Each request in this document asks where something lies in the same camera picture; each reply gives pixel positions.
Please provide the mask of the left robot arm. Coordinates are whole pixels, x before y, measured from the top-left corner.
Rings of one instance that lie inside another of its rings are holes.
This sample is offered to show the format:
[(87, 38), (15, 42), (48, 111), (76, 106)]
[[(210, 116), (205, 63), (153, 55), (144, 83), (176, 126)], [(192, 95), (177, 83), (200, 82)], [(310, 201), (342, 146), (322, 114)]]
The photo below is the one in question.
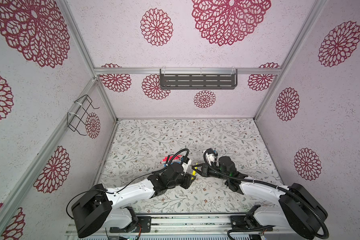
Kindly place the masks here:
[(118, 228), (128, 233), (139, 223), (129, 204), (161, 196), (176, 187), (188, 189), (195, 180), (196, 176), (187, 173), (181, 164), (173, 163), (124, 187), (105, 188), (103, 184), (97, 184), (78, 194), (75, 203), (68, 203), (71, 207), (69, 216), (75, 222), (80, 239), (91, 236), (101, 228)]

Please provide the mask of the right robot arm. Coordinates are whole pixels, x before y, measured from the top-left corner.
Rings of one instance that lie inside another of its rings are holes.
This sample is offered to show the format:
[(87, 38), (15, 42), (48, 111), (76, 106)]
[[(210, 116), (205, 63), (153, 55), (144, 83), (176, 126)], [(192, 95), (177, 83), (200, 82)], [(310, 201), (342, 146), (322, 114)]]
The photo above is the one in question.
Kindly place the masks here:
[(251, 179), (237, 171), (231, 158), (216, 159), (212, 154), (206, 155), (204, 163), (194, 165), (192, 169), (202, 177), (225, 180), (226, 186), (234, 193), (273, 203), (271, 208), (253, 207), (246, 215), (250, 222), (241, 229), (243, 232), (283, 227), (307, 240), (326, 240), (330, 236), (325, 224), (328, 213), (300, 184), (278, 186)]

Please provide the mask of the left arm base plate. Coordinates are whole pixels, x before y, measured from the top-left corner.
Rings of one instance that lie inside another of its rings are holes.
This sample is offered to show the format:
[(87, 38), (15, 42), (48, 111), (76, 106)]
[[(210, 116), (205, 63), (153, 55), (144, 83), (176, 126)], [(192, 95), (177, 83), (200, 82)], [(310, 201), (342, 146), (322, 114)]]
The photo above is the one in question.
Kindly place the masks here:
[(132, 221), (127, 227), (120, 229), (112, 227), (110, 233), (149, 233), (152, 226), (152, 217), (138, 217), (137, 221)]

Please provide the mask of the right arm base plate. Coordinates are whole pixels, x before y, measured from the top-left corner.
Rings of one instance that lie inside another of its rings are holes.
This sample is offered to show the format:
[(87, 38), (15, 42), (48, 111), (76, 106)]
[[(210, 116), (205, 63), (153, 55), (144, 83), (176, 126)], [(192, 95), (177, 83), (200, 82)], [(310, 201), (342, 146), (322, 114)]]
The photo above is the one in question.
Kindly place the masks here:
[(261, 232), (264, 230), (273, 230), (272, 225), (261, 225), (253, 216), (234, 215), (230, 216), (232, 229), (230, 232)]

